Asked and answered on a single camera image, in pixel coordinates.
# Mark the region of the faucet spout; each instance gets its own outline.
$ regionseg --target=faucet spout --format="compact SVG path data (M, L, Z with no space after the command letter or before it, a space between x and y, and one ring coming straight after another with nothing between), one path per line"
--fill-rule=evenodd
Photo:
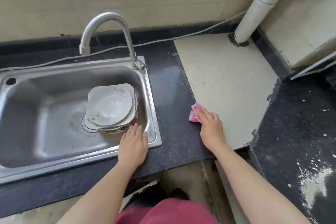
M132 61L132 68L133 69L144 69L145 64L143 64L141 60L137 59L137 54L134 51L131 35L129 33L129 29L128 29L126 21L124 20L123 17L121 17L121 15L112 13L112 12L99 14L98 16L94 17L89 22L89 24L86 26L83 32L83 35L82 35L81 43L79 45L79 53L82 55L90 54L90 40L91 40L93 33L96 31L96 29L100 25L102 25L104 22L107 22L107 21L116 21L122 27L125 38L126 38L126 43L129 49L129 56L131 57L131 61Z

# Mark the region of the pink sponge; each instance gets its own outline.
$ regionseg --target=pink sponge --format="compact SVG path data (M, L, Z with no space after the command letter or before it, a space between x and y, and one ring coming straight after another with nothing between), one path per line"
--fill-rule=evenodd
M197 102L191 107L191 112L190 112L190 115L189 115L189 120L190 121L202 123L201 120L198 117L197 112L196 112L197 109L201 109L201 108L202 108L202 106Z

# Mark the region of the sink overflow hole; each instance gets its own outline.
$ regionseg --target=sink overflow hole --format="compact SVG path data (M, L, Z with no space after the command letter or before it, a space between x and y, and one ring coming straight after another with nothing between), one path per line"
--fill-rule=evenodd
M6 84L7 85L14 85L16 83L16 79L15 78L9 78L7 81L6 81Z

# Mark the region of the sink basin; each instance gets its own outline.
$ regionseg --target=sink basin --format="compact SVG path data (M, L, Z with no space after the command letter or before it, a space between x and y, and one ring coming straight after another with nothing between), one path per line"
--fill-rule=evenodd
M122 83L134 87L149 147L161 145L147 70L130 58L1 73L0 184L116 156L123 133L90 133L81 121L93 87Z

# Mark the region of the red shirt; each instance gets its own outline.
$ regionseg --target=red shirt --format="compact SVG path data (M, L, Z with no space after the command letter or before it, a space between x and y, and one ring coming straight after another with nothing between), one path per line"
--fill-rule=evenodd
M168 198L154 207L131 206L119 213L115 224L218 224L205 206Z

